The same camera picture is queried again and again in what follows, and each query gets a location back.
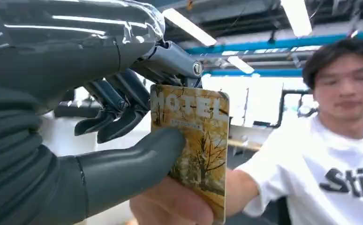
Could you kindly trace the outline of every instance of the black hair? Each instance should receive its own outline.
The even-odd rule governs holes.
[[[363,39],[344,39],[330,45],[322,46],[306,62],[303,69],[303,82],[313,90],[317,72],[340,56],[349,53],[363,55]]]

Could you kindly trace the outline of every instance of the human hand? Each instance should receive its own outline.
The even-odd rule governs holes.
[[[166,177],[130,200],[139,225],[211,225],[213,212],[192,190]]]

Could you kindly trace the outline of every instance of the gray robotic arm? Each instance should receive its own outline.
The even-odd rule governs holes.
[[[136,72],[199,87],[200,64],[162,40],[162,19],[129,0],[0,0],[0,225],[70,225],[167,175],[185,145],[176,129],[129,149],[66,157],[38,134],[39,116],[75,87],[103,106],[76,135],[97,131],[99,142],[125,135],[149,111]]]

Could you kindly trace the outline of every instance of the card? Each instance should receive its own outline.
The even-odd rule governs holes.
[[[223,92],[151,86],[151,129],[177,127],[186,138],[170,176],[211,206],[224,224],[229,98]]]

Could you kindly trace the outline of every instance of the plastic wrap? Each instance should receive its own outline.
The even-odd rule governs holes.
[[[164,32],[163,15],[133,0],[0,1],[0,49],[45,52],[154,43]]]

